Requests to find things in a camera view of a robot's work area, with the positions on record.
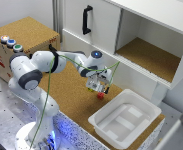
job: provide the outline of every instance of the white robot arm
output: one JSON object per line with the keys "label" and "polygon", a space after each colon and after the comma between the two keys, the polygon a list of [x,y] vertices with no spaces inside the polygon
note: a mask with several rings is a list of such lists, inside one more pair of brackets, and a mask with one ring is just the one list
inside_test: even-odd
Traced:
{"label": "white robot arm", "polygon": [[[82,77],[88,77],[86,83],[88,88],[107,94],[108,88],[106,91],[104,91],[104,89],[106,84],[110,84],[112,73],[110,69],[104,66],[102,53],[100,51],[91,52],[90,56],[87,58],[83,52],[56,51],[51,46],[50,49],[52,50],[51,52],[37,51],[33,54],[31,59],[24,53],[15,53],[10,58],[10,68],[13,72],[13,78],[9,81],[9,88],[16,96],[28,103],[33,103],[38,108],[39,112],[43,111],[47,93],[39,88],[38,84],[41,81],[42,72],[50,71],[50,64],[54,57],[51,73],[61,72],[65,68],[66,62],[71,61]],[[51,132],[54,130],[52,117],[58,112],[58,104],[49,96],[42,124],[34,139],[34,149],[41,149],[42,146],[40,146],[40,144],[43,145],[42,142],[44,141],[46,143],[46,139],[48,139],[47,136],[51,135]],[[38,113],[36,124],[25,139],[28,146],[30,146],[30,143],[33,141],[40,120],[41,113]],[[57,149],[56,144],[51,146],[50,149]]]}

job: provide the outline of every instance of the cabinet handle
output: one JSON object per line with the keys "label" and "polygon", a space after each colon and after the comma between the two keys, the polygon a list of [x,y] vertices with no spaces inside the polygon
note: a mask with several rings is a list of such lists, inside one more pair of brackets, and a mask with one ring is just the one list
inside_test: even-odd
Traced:
{"label": "cabinet handle", "polygon": [[83,34],[88,34],[91,32],[89,28],[87,28],[87,21],[88,21],[88,11],[93,10],[92,6],[87,6],[87,8],[83,11]]}

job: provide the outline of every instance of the brown box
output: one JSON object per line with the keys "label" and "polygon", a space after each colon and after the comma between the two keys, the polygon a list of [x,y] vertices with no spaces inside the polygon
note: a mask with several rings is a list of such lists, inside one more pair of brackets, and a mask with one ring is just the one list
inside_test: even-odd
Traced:
{"label": "brown box", "polygon": [[[49,50],[49,44],[60,50],[60,35],[31,17],[0,27],[0,38],[3,35],[8,35],[10,39],[16,40],[17,44],[22,45],[24,53],[28,56],[36,51]],[[12,77],[9,58],[13,54],[12,49],[0,42],[0,77],[6,82]]]}

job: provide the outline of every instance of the white plastic container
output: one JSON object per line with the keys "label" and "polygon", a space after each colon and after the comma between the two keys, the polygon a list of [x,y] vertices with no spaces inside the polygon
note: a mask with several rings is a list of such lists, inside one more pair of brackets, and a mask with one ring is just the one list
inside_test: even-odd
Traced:
{"label": "white plastic container", "polygon": [[88,120],[113,147],[127,149],[160,113],[160,108],[126,89]]}

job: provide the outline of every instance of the green cable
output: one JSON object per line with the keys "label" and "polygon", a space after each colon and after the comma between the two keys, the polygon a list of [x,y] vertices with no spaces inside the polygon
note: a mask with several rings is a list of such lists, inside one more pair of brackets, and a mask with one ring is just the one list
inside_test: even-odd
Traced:
{"label": "green cable", "polygon": [[51,80],[51,68],[52,68],[52,64],[53,64],[53,62],[54,62],[54,59],[55,59],[55,57],[52,59],[51,64],[50,64],[49,80],[48,80],[48,91],[47,91],[46,101],[45,101],[45,104],[44,104],[44,109],[43,109],[43,111],[42,111],[42,117],[41,117],[40,123],[39,123],[39,125],[38,125],[38,128],[37,128],[37,130],[36,130],[36,132],[35,132],[35,135],[34,135],[34,137],[33,137],[33,141],[32,141],[32,143],[31,143],[30,150],[31,150],[31,148],[32,148],[32,146],[33,146],[33,142],[34,142],[35,137],[36,137],[36,135],[37,135],[37,133],[38,133],[38,130],[39,130],[39,128],[40,128],[40,125],[41,125],[41,123],[42,123],[42,119],[43,119],[43,116],[44,116],[45,108],[46,108],[46,105],[47,105],[47,100],[48,100],[48,96],[49,96],[49,89],[50,89],[50,80]]}
{"label": "green cable", "polygon": [[[113,74],[112,74],[112,77],[111,77],[111,80],[110,80],[109,87],[111,86],[111,82],[112,82],[113,76],[114,76],[114,74],[115,74],[115,71],[116,71],[117,67],[119,66],[119,63],[120,63],[120,62],[117,62],[117,63],[115,63],[114,65],[112,65],[112,66],[110,66],[110,67],[108,67],[108,68],[106,68],[106,69],[94,70],[94,69],[89,69],[89,68],[86,68],[86,67],[82,66],[81,64],[75,62],[74,60],[70,59],[70,58],[67,57],[67,56],[64,56],[64,55],[60,55],[60,56],[61,56],[61,57],[65,57],[65,58],[69,59],[70,61],[72,61],[73,63],[77,64],[78,66],[83,67],[84,69],[87,69],[87,70],[90,70],[90,71],[105,71],[105,70],[108,70],[108,69],[113,68],[114,66],[116,66],[115,69],[114,69],[114,71],[113,71]],[[50,64],[49,80],[48,80],[48,91],[47,91],[46,101],[45,101],[45,104],[44,104],[44,109],[43,109],[43,111],[42,111],[42,116],[41,116],[40,123],[39,123],[38,128],[37,128],[37,130],[36,130],[36,132],[35,132],[35,135],[34,135],[34,137],[33,137],[33,141],[31,142],[30,149],[31,149],[32,146],[33,146],[33,142],[34,142],[35,137],[36,137],[36,135],[37,135],[37,133],[38,133],[38,130],[39,130],[39,128],[40,128],[40,125],[41,125],[41,123],[42,123],[42,119],[43,119],[43,116],[44,116],[44,112],[45,112],[45,108],[46,108],[46,104],[47,104],[47,100],[48,100],[48,96],[49,96],[50,80],[51,80],[51,68],[52,68],[52,64],[53,64],[53,62],[54,62],[54,59],[55,59],[55,57],[52,59],[51,64]]]}

